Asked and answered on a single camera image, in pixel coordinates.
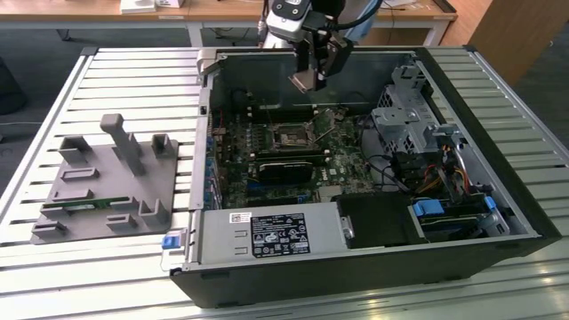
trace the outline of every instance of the green circuit board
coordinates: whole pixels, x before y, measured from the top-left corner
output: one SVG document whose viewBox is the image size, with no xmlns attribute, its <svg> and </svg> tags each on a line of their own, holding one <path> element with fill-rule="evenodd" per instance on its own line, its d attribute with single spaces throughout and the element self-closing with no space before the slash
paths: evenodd
<svg viewBox="0 0 569 320">
<path fill-rule="evenodd" d="M 374 191 L 374 178 L 358 145 L 359 132 L 355 117 L 344 117 L 335 108 L 323 109 L 306 123 L 231 124 L 224 137 L 228 142 L 220 148 L 223 207 L 318 203 L 323 201 L 320 188 L 330 186 L 339 186 L 343 193 Z M 256 179 L 259 163 L 248 159 L 251 153 L 311 148 L 328 154 L 326 164 L 314 168 L 311 181 L 295 186 L 264 186 Z"/>
</svg>

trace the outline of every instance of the warning label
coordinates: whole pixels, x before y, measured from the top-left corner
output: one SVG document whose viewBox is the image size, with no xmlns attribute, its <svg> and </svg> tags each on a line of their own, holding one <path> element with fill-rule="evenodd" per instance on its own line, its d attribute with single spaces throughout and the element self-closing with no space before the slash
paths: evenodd
<svg viewBox="0 0 569 320">
<path fill-rule="evenodd" d="M 251 217 L 252 255 L 256 258 L 311 253 L 304 213 Z"/>
</svg>

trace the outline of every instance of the box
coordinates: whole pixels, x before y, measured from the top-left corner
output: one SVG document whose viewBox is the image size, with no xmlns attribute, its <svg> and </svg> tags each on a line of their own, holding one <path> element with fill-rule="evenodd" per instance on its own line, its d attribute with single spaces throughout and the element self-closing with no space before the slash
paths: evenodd
<svg viewBox="0 0 569 320">
<path fill-rule="evenodd" d="M 156 0 L 159 7 L 179 8 L 182 7 L 184 0 Z"/>
<path fill-rule="evenodd" d="M 155 12 L 156 3 L 152 0 L 122 0 L 122 14 Z"/>
</svg>

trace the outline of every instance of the blue latch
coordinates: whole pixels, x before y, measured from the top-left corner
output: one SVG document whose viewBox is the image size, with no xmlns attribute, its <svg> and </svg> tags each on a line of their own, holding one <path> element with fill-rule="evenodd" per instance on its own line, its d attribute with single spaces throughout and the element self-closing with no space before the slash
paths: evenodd
<svg viewBox="0 0 569 320">
<path fill-rule="evenodd" d="M 418 217 L 423 215 L 441 215 L 445 213 L 441 202 L 435 199 L 419 200 L 414 205 L 414 211 Z"/>
<path fill-rule="evenodd" d="M 180 248 L 180 235 L 166 235 L 162 239 L 162 249 L 179 249 Z"/>
<path fill-rule="evenodd" d="M 484 202 L 487 202 L 487 206 L 488 206 L 488 208 L 489 208 L 491 211 L 496 209 L 496 207 L 497 207 L 496 206 L 496 201 L 495 201 L 495 199 L 492 197 L 485 197 L 484 198 Z"/>
</svg>

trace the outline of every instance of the wooden table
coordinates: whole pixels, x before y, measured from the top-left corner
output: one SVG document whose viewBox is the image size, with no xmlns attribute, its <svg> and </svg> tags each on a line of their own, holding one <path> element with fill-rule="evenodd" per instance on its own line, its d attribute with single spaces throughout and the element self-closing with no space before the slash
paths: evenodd
<svg viewBox="0 0 569 320">
<path fill-rule="evenodd" d="M 120 0 L 0 0 L 0 29 L 186 29 L 190 3 L 122 15 Z"/>
<path fill-rule="evenodd" d="M 262 0 L 191 0 L 188 13 L 188 31 L 194 46 L 203 46 L 202 29 L 258 27 Z M 419 0 L 419 6 L 402 6 L 404 11 L 382 9 L 375 28 L 422 28 L 428 29 L 424 45 L 439 45 L 456 13 L 445 13 L 434 0 Z"/>
<path fill-rule="evenodd" d="M 455 13 L 444 13 L 434 0 L 420 9 L 382 9 L 374 27 L 426 28 L 426 45 L 437 45 Z M 186 0 L 180 9 L 122 15 L 120 0 L 0 0 L 0 29 L 186 28 L 191 44 L 203 47 L 202 29 L 258 27 L 262 0 Z"/>
</svg>

